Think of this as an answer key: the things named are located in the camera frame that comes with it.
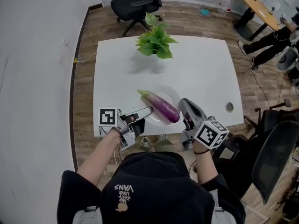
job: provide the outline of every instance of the black mesh chair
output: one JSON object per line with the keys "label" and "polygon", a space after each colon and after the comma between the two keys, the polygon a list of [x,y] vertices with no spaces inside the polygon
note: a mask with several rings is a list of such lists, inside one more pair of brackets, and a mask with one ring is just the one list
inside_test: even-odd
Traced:
{"label": "black mesh chair", "polygon": [[[253,183],[266,204],[298,138],[299,124],[283,121],[251,140],[242,135],[228,138],[215,151],[213,161],[240,199]],[[225,148],[234,153],[230,160],[220,158]]]}
{"label": "black mesh chair", "polygon": [[255,111],[258,112],[258,123],[256,124],[252,121],[248,116],[244,116],[244,119],[247,120],[254,128],[255,132],[249,138],[252,139],[257,135],[260,135],[268,130],[273,129],[279,122],[285,120],[292,120],[299,123],[299,109],[292,111],[285,110],[274,110],[274,108],[278,107],[291,107],[291,102],[289,99],[285,99],[283,103],[280,103],[275,106],[271,106],[270,109],[265,110],[263,115],[261,116],[261,108],[256,108]]}
{"label": "black mesh chair", "polygon": [[[127,27],[122,36],[126,36],[127,32],[137,23],[141,23],[148,31],[150,28],[144,22],[145,12],[152,13],[158,11],[162,7],[161,0],[112,0],[111,8],[118,16],[117,22],[120,20],[130,21],[131,24]],[[156,15],[159,21],[162,21],[162,17]]]}

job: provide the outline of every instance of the table leg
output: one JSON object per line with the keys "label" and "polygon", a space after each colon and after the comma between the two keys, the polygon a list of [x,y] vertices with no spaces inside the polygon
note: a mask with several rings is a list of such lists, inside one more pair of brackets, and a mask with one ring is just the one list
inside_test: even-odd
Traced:
{"label": "table leg", "polygon": [[237,29],[240,26],[245,26],[254,16],[254,11],[249,7],[243,16],[235,23],[234,27]]}
{"label": "table leg", "polygon": [[264,23],[250,38],[249,38],[249,40],[254,40],[256,37],[257,37],[257,35],[259,35],[262,31],[264,31],[265,30],[265,28],[267,27],[268,25],[266,24],[266,23]]}

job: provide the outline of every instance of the potted plant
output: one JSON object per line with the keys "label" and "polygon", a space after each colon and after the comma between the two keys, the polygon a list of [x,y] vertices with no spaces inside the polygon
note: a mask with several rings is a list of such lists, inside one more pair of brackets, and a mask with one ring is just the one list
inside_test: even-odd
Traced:
{"label": "potted plant", "polygon": [[178,42],[170,38],[170,35],[167,35],[166,31],[163,30],[168,25],[156,25],[158,19],[149,13],[146,13],[145,21],[152,26],[152,31],[143,33],[138,37],[136,46],[139,46],[139,48],[137,50],[146,56],[156,54],[161,59],[173,58],[169,50],[169,43]]}

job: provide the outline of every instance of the plastic bottle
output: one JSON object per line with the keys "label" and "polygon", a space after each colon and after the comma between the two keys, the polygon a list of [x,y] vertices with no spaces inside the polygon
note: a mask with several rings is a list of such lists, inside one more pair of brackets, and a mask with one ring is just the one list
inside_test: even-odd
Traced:
{"label": "plastic bottle", "polygon": [[220,14],[226,14],[231,11],[233,0],[220,0],[218,3],[218,11]]}

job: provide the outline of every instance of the eggplant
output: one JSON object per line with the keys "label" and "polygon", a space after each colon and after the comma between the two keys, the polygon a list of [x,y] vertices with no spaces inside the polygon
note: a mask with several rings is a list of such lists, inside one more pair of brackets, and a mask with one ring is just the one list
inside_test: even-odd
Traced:
{"label": "eggplant", "polygon": [[137,90],[138,93],[147,99],[165,118],[170,122],[176,123],[179,121],[179,113],[175,107],[169,104],[166,100],[150,91]]}

